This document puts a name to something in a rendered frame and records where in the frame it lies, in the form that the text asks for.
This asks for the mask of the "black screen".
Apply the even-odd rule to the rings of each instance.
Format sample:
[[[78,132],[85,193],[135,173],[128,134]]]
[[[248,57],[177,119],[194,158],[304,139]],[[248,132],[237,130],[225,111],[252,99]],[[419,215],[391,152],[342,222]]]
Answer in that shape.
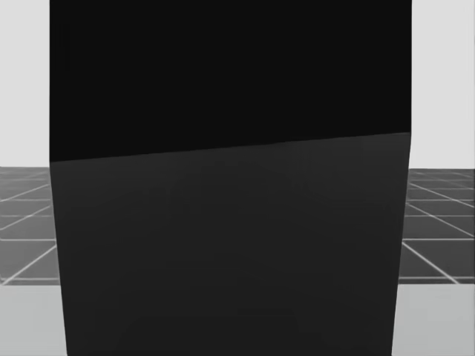
[[[67,356],[392,356],[413,0],[49,0]]]

